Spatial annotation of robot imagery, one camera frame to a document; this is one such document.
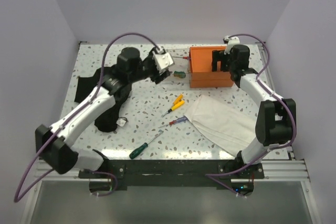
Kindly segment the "orange drawer cabinet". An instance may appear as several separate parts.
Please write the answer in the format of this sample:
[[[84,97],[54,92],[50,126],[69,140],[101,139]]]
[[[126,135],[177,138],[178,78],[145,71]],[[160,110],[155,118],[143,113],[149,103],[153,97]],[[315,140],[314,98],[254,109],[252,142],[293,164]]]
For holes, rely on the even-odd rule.
[[[225,46],[190,47],[189,69],[191,88],[229,88],[234,82],[229,72],[220,71],[221,64],[217,64],[217,71],[212,72],[212,52],[225,50]]]

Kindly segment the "clear drawer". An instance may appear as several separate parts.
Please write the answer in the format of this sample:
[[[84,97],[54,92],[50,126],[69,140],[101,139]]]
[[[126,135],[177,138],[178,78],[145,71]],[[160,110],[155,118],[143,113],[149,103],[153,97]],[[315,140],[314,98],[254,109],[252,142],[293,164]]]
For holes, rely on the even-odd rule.
[[[189,57],[190,49],[189,48],[168,48],[166,49],[168,53],[171,54],[171,56],[187,56]],[[174,65],[172,67],[169,67],[170,76],[167,77],[164,82],[177,82],[182,83],[186,82],[188,83],[190,81],[190,61],[185,59],[178,59],[173,58]],[[186,78],[180,79],[173,76],[174,71],[184,71],[186,73]]]

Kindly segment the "stubby green screwdriver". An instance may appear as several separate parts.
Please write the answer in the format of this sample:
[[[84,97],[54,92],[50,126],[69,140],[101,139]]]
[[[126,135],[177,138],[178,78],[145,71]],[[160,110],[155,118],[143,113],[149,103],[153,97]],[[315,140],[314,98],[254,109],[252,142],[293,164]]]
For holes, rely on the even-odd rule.
[[[173,76],[180,79],[184,79],[186,78],[186,73],[184,71],[174,71]]]

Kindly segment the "orange handled screwdriver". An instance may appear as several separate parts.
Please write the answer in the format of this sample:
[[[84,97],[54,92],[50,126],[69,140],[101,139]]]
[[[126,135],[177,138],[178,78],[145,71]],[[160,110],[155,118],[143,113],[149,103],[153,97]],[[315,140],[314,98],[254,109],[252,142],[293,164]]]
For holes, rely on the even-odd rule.
[[[175,105],[175,104],[177,104],[178,102],[180,102],[180,101],[182,101],[183,100],[183,95],[182,94],[180,94],[176,99],[175,99],[175,101],[173,102],[173,105]]]

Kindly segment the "yellow handled screwdriver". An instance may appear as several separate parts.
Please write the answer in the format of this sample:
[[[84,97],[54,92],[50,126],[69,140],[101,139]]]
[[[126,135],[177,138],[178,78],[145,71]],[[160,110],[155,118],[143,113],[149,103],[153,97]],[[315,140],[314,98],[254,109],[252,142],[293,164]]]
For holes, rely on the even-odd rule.
[[[179,107],[181,107],[182,105],[184,105],[185,101],[182,100],[180,102],[178,102],[177,104],[173,105],[170,109],[168,109],[162,116],[165,116],[173,111],[175,111],[176,109],[178,109]]]

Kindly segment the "red blue clear screwdriver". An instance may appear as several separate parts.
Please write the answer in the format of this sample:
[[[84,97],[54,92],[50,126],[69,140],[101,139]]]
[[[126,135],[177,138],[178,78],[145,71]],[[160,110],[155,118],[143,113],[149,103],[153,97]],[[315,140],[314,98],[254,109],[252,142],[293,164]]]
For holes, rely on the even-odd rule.
[[[167,124],[162,125],[161,127],[171,126],[171,125],[174,125],[176,123],[184,122],[186,120],[188,120],[188,118],[186,116],[182,116],[182,117],[177,118],[177,119],[175,119],[175,120],[173,120],[173,121],[171,121],[171,122],[169,122]]]

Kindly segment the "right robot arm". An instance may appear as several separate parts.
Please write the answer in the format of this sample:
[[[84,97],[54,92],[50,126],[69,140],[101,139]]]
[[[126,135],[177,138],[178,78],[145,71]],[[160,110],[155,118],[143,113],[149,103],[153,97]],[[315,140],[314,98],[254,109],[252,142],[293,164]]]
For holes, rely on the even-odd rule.
[[[259,106],[255,125],[255,138],[233,161],[225,166],[227,175],[246,178],[256,165],[272,150],[292,143],[296,137],[296,103],[277,95],[259,78],[260,74],[249,66],[250,49],[234,45],[212,52],[212,71],[229,72],[231,80],[244,90]]]

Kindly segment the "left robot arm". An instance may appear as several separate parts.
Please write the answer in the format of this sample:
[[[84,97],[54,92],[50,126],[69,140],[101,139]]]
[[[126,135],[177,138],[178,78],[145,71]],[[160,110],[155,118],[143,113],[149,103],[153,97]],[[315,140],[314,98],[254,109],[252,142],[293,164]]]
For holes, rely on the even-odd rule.
[[[153,48],[145,59],[140,58],[138,49],[123,48],[110,72],[74,110],[51,126],[42,124],[35,130],[37,155],[59,174],[76,168],[105,177],[109,171],[106,157],[98,151],[75,149],[77,138],[99,116],[128,98],[133,83],[149,78],[158,84],[170,75],[173,65],[164,48]]]

